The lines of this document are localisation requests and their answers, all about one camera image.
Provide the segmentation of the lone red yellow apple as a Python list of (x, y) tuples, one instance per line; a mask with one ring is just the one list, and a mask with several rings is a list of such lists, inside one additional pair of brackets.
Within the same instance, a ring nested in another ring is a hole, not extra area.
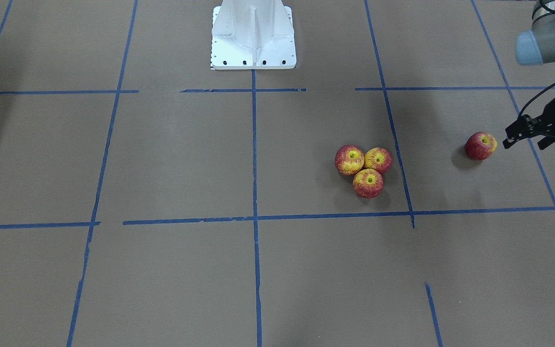
[(465, 142), (465, 154), (471, 160), (486, 160), (497, 148), (495, 137), (487, 132), (476, 132)]

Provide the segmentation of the red yellow apple far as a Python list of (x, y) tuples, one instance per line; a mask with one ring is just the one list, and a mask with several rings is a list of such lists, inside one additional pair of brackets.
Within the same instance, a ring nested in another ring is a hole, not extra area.
[(375, 169), (363, 169), (353, 176), (352, 185), (359, 197), (373, 199), (383, 190), (383, 175)]

